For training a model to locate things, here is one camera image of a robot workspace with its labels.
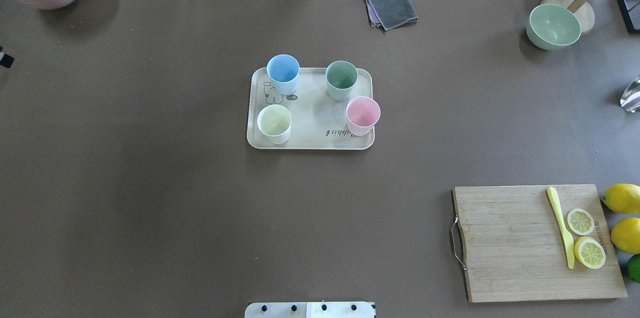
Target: cutting board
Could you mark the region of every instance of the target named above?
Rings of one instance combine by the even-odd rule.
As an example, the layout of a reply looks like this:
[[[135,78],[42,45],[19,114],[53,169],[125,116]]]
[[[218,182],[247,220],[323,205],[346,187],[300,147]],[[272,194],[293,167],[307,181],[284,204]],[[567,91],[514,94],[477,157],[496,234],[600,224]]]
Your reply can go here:
[[[627,296],[600,198],[594,185],[554,185],[563,219],[574,208],[588,211],[589,236],[606,251],[605,265],[589,269],[577,260],[567,268],[548,185],[458,186],[455,212],[471,302],[620,298]]]

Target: blue cup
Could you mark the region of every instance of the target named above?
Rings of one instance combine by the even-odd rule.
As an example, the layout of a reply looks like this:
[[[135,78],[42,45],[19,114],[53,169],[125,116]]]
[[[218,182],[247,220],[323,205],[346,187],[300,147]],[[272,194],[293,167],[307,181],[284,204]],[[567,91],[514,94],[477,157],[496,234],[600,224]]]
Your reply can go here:
[[[291,55],[276,55],[267,63],[267,74],[277,92],[291,95],[298,88],[300,64]]]

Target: yellow knife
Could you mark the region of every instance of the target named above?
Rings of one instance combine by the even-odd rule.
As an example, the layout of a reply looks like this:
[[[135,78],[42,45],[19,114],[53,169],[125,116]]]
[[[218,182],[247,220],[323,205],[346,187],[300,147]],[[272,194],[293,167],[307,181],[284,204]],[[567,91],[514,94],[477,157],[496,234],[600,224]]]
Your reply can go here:
[[[560,207],[560,198],[558,198],[558,191],[553,188],[553,186],[549,186],[546,189],[546,195],[549,197],[549,202],[551,203],[551,209],[554,211],[555,219],[558,221],[558,227],[560,228],[560,235],[562,236],[562,242],[564,244],[564,252],[567,254],[566,256],[566,264],[569,269],[574,268],[574,262],[576,261],[576,257],[574,256],[574,236],[569,233],[565,226],[565,220],[562,216],[562,208]]]

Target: lime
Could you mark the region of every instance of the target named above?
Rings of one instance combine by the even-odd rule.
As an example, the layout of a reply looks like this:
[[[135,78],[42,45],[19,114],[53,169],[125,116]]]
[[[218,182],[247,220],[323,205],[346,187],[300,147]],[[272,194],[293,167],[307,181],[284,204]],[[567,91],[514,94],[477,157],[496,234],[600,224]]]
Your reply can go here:
[[[602,245],[590,236],[581,236],[573,247],[576,259],[587,268],[600,268],[607,259]]]
[[[567,225],[574,233],[578,235],[588,235],[594,231],[594,218],[586,210],[576,208],[569,212],[566,216]]]
[[[640,213],[640,186],[633,184],[615,184],[602,195],[604,204],[617,213]]]
[[[611,229],[611,241],[627,254],[640,254],[640,218],[624,218]]]
[[[629,276],[629,279],[636,283],[640,283],[640,254],[636,254],[629,258],[629,261],[627,261],[626,264],[626,274]]]

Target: wooden base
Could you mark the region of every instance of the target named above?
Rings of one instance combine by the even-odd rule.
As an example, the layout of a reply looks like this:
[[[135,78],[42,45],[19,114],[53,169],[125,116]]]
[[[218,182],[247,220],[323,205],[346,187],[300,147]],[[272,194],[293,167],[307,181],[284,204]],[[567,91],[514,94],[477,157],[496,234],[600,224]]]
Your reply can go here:
[[[573,1],[574,0],[542,0],[542,4],[554,4],[567,8]],[[596,15],[592,6],[589,3],[585,3],[575,14],[583,30],[580,35],[589,33],[594,28],[596,22]]]

